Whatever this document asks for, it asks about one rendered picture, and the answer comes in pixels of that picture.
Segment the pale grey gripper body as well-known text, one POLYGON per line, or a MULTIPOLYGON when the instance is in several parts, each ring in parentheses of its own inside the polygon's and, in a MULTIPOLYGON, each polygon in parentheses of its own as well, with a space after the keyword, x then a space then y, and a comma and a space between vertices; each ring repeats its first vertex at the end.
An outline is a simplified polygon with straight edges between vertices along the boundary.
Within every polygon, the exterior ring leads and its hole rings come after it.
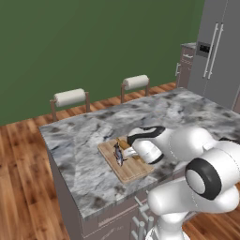
POLYGON ((132 147, 129 147, 123 151, 124 158, 132 158, 137 155, 138 153, 132 147))

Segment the grey steel fridge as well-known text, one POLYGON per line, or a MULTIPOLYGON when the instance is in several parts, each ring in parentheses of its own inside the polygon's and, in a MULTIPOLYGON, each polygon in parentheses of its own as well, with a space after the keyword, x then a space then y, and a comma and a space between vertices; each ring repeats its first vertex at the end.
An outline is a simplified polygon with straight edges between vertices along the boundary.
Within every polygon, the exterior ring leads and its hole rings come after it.
POLYGON ((205 0, 187 89, 240 113, 240 0, 205 0))

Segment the brown island drawer front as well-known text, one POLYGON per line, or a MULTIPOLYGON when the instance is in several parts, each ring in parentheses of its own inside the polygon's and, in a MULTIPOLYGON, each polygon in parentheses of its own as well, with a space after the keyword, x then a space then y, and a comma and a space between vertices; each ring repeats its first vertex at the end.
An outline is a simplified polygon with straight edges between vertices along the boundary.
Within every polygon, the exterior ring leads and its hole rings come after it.
POLYGON ((132 196, 128 199, 125 199, 123 202, 108 207, 106 210, 103 210, 99 215, 95 217, 91 217, 87 220, 82 221, 82 227, 86 230, 89 229, 97 229, 110 221, 122 216, 124 213, 130 210, 131 207, 137 204, 135 198, 138 198, 140 202, 146 199, 146 193, 142 192, 132 196))

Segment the brown island cabinet door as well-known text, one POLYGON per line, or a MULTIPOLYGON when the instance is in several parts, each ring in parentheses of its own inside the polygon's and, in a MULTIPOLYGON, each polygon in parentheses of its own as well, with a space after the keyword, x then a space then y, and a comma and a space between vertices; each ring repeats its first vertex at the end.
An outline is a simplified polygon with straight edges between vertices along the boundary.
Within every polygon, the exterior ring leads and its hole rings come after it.
POLYGON ((130 212, 87 235, 83 240, 135 240, 131 232, 137 232, 138 228, 132 220, 133 217, 136 217, 135 214, 130 212))

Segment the wooden cutting board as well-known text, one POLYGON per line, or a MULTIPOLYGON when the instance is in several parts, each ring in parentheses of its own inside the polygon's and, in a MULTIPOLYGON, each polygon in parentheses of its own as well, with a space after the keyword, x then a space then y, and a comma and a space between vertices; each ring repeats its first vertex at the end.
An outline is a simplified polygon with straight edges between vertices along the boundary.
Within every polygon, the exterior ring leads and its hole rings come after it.
POLYGON ((100 143, 97 148, 122 183, 125 184, 133 180, 140 179, 154 171, 154 167, 152 165, 148 165, 144 163, 141 158, 135 157, 129 157, 123 162, 123 165, 120 166, 114 156, 115 148, 113 146, 116 143, 117 140, 112 139, 107 142, 100 143))

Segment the brown cupboard run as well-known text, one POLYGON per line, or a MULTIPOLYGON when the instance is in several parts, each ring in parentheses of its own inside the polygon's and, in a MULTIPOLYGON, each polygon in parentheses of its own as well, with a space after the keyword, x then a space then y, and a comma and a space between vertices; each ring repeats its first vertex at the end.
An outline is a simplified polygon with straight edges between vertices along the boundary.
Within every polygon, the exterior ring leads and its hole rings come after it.
POLYGON ((175 87, 188 87, 193 57, 196 50, 196 43, 184 43, 181 45, 180 61, 176 64, 175 87))

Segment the dark raw meat piece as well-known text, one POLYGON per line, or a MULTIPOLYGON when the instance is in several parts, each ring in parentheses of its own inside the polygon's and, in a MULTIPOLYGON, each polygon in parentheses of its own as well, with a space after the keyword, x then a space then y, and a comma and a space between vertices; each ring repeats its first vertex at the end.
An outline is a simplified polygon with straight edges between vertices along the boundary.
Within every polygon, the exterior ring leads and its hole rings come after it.
POLYGON ((117 142, 113 147, 114 147, 113 154, 116 158, 116 162, 120 167, 122 167, 123 162, 126 161, 126 159, 123 157, 123 154, 122 154, 122 151, 120 149, 119 143, 117 142))

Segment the wooden stool with white cushion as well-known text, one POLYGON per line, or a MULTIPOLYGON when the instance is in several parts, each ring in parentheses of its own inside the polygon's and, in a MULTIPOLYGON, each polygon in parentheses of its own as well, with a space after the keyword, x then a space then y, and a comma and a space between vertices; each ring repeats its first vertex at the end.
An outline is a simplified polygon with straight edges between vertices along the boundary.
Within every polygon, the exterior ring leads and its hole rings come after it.
POLYGON ((125 91, 132 90, 135 88, 145 88, 145 95, 149 96, 149 88, 150 88, 150 79, 147 75, 139 75, 134 77, 125 78, 121 83, 121 102, 124 102, 125 91))
POLYGON ((56 117, 56 107, 64 107, 67 105, 76 104, 79 102, 85 102, 86 111, 90 112, 90 97, 89 93, 85 92, 83 89, 74 89, 61 93, 57 93, 53 96, 53 99, 50 100, 51 110, 52 110, 52 120, 57 121, 56 117))

